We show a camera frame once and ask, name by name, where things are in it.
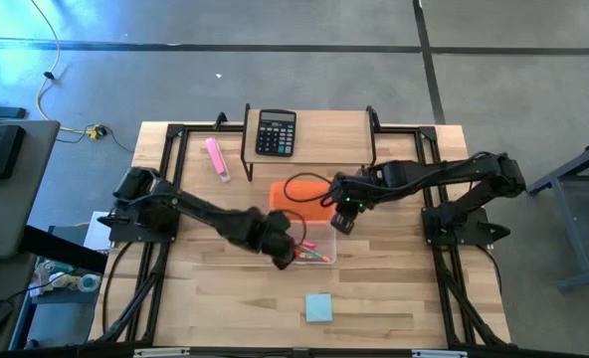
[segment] gray concrete floor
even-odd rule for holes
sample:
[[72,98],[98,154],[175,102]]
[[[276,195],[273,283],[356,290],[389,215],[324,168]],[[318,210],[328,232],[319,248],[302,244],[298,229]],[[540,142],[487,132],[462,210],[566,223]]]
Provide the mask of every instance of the gray concrete floor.
[[[39,4],[61,38],[73,41],[418,45],[409,0]],[[0,37],[51,38],[30,5],[0,0]],[[589,0],[423,0],[423,6],[434,46],[589,47]],[[0,105],[24,106],[39,118],[35,91],[54,55],[0,50]],[[436,56],[435,67],[446,121],[464,126],[470,152],[508,152],[529,182],[589,144],[589,57],[451,55]],[[247,101],[318,109],[372,104],[383,122],[434,122],[420,55],[67,51],[57,74],[45,111],[69,126],[105,123],[131,148],[143,120],[213,120],[221,110],[240,119]],[[57,143],[30,223],[71,225],[107,209],[130,160],[110,140]],[[555,287],[577,266],[553,196],[496,200],[489,211],[512,230],[495,255],[513,341],[589,353],[589,288]],[[67,329],[77,342],[89,327]]]

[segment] pink marker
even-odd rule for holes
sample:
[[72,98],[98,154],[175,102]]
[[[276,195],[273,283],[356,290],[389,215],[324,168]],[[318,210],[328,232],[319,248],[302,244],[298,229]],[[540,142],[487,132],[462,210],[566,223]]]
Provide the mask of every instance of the pink marker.
[[226,167],[226,162],[224,161],[222,151],[219,149],[217,140],[215,140],[215,138],[206,139],[206,148],[208,149],[208,154],[211,156],[211,161],[213,161],[213,166],[219,177],[224,183],[230,181],[231,176],[228,173],[228,168]]

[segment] orange object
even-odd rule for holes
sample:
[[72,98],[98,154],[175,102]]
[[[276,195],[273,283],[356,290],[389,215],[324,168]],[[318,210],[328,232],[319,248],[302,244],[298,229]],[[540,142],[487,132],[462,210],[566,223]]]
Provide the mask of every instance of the orange object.
[[[269,205],[271,210],[292,210],[303,216],[307,222],[329,222],[334,214],[334,206],[323,208],[319,200],[306,203],[298,203],[288,199],[284,195],[286,182],[275,182],[271,185]],[[293,180],[288,184],[288,195],[294,199],[307,199],[327,193],[327,183],[321,181]],[[300,221],[300,218],[291,213],[285,214],[292,221]]]

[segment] light blue sponge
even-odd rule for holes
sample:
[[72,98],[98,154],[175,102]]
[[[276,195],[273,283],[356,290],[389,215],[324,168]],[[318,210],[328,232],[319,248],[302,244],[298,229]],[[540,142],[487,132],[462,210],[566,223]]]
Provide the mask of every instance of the light blue sponge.
[[305,296],[305,321],[331,322],[332,296],[327,293],[307,294]]

